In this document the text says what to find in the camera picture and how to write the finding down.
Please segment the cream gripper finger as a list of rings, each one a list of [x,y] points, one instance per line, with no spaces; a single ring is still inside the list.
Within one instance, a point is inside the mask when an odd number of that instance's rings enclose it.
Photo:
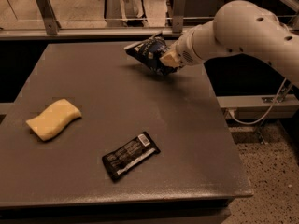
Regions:
[[[180,66],[180,59],[174,50],[169,50],[161,58],[160,61],[164,66],[177,68]]]

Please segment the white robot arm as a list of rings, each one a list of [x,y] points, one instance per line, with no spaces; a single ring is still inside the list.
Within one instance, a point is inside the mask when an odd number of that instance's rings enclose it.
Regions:
[[[243,0],[225,4],[212,21],[186,31],[160,61],[178,68],[241,53],[267,63],[299,87],[299,35],[272,12]]]

